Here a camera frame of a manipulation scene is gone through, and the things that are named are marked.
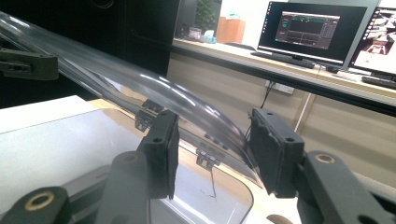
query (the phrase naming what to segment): monitor screen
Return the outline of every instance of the monitor screen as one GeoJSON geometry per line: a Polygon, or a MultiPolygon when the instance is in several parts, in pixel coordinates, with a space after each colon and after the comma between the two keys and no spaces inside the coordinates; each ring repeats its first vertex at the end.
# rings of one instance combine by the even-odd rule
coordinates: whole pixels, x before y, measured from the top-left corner
{"type": "Polygon", "coordinates": [[[258,50],[343,65],[366,7],[270,2],[258,50]]]}
{"type": "Polygon", "coordinates": [[[396,77],[396,8],[377,7],[350,62],[351,67],[396,77]]]}

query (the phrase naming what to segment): clear plastic tube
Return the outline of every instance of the clear plastic tube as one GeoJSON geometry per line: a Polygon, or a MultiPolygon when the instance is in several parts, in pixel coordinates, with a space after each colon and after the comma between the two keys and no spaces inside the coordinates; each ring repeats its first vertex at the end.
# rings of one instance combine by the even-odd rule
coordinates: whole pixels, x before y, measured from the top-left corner
{"type": "Polygon", "coordinates": [[[131,92],[143,95],[199,127],[230,150],[239,164],[228,164],[256,181],[245,153],[245,136],[214,106],[183,87],[148,70],[56,35],[0,12],[0,36],[20,49],[58,57],[60,72],[99,97],[137,113],[141,108],[131,92]]]}

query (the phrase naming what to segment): black cable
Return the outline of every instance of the black cable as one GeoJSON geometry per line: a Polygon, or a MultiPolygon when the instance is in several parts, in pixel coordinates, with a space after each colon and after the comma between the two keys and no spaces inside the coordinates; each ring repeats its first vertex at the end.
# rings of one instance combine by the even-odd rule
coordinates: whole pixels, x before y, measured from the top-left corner
{"type": "MultiPolygon", "coordinates": [[[[275,82],[274,81],[270,81],[267,91],[265,92],[264,95],[264,100],[262,101],[262,106],[260,106],[260,108],[262,109],[264,107],[265,102],[267,101],[268,95],[270,94],[271,89],[274,87],[275,82]]],[[[251,129],[251,124],[248,126],[247,128],[247,132],[245,133],[245,138],[248,140],[250,137],[250,129],[251,129]]]]}

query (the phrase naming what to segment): white wall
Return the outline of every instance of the white wall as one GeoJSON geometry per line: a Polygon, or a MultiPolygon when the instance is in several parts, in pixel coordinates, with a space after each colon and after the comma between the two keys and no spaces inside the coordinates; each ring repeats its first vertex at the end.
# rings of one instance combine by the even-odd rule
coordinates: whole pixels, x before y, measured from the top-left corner
{"type": "Polygon", "coordinates": [[[396,1],[395,0],[381,0],[379,3],[380,7],[396,7],[396,1]]]}
{"type": "Polygon", "coordinates": [[[226,16],[230,11],[238,13],[246,22],[242,44],[257,48],[268,3],[268,0],[223,0],[220,16],[226,16]]]}
{"type": "MultiPolygon", "coordinates": [[[[267,91],[263,78],[178,54],[171,55],[167,78],[213,105],[241,129],[248,128],[248,113],[262,105],[267,91]]],[[[272,91],[265,108],[276,112],[291,126],[303,95],[297,90],[293,95],[272,91]]]]}

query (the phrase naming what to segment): power outlet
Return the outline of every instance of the power outlet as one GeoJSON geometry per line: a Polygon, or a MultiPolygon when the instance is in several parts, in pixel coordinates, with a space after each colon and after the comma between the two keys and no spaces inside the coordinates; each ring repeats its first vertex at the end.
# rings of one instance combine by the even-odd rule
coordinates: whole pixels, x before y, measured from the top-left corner
{"type": "MultiPolygon", "coordinates": [[[[269,85],[270,85],[270,81],[268,81],[268,80],[265,81],[265,86],[268,87],[269,85]]],[[[283,91],[283,92],[285,92],[287,94],[293,94],[293,92],[294,92],[294,88],[293,87],[285,86],[285,85],[282,85],[282,84],[279,84],[279,83],[275,83],[274,86],[273,86],[273,89],[277,90],[277,91],[283,91]]]]}

